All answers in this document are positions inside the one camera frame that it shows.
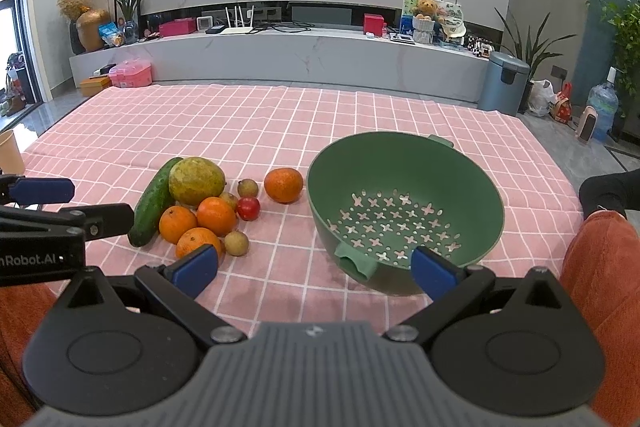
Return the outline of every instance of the pink checkered tablecloth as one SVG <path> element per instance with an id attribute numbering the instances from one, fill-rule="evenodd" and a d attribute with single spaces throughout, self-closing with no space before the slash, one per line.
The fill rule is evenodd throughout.
<path id="1" fill-rule="evenodd" d="M 452 140 L 489 174 L 504 201 L 504 233 L 483 264 L 505 277 L 535 265 L 558 272 L 581 222 L 575 192 L 522 122 L 497 112 L 297 87 L 111 87 L 53 126 L 24 158 L 30 176 L 71 178 L 75 204 L 134 206 L 173 156 L 216 161 L 235 191 L 238 180 L 259 183 L 279 166 L 306 175 L 332 140 L 371 130 Z M 241 224 L 249 254 L 226 256 L 198 298 L 236 327 L 251 334 L 261 321 L 365 319 L 383 331 L 428 303 L 426 296 L 387 297 L 348 279 L 319 242 L 305 192 L 282 205 L 260 184 L 259 198 L 260 217 Z M 87 258 L 116 275 L 175 257 L 174 246 L 160 238 L 138 249 L 123 236 L 88 243 Z"/>

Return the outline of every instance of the teddy bear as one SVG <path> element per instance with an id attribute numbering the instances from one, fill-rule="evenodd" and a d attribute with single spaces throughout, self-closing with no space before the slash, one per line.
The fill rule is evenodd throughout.
<path id="1" fill-rule="evenodd" d="M 432 19 L 438 13 L 438 3 L 434 0 L 418 0 L 414 8 L 414 15 L 428 15 Z"/>

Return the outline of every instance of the water dispenser bottle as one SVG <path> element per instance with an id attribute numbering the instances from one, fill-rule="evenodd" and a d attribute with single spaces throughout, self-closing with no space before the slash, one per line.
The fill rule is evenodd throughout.
<path id="1" fill-rule="evenodd" d="M 598 120 L 593 129 L 593 137 L 596 140 L 604 141 L 607 133 L 613 125 L 613 117 L 618 110 L 618 96 L 613 88 L 616 79 L 616 68 L 610 68 L 607 81 L 591 88 L 587 105 L 591 105 L 597 114 Z"/>

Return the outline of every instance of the green colander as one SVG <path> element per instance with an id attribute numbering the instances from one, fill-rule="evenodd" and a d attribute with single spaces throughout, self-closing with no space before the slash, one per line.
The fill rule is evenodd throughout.
<path id="1" fill-rule="evenodd" d="M 435 135 L 342 138 L 316 156 L 306 183 L 326 251 L 352 279 L 390 295 L 421 293 L 410 270 L 419 245 L 466 266 L 495 246 L 504 225 L 491 179 Z"/>

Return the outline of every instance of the blue gripper pad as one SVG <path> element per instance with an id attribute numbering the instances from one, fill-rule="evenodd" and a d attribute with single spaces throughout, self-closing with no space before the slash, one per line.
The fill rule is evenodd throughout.
<path id="1" fill-rule="evenodd" d="M 19 178 L 9 187 L 9 196 L 23 206 L 68 203 L 76 188 L 67 178 Z"/>
<path id="2" fill-rule="evenodd" d="M 218 252 L 202 245 L 164 269 L 164 277 L 182 293 L 196 298 L 218 273 Z"/>
<path id="3" fill-rule="evenodd" d="M 440 299 L 466 277 L 465 271 L 427 247 L 418 247 L 411 256 L 411 275 L 431 300 Z"/>

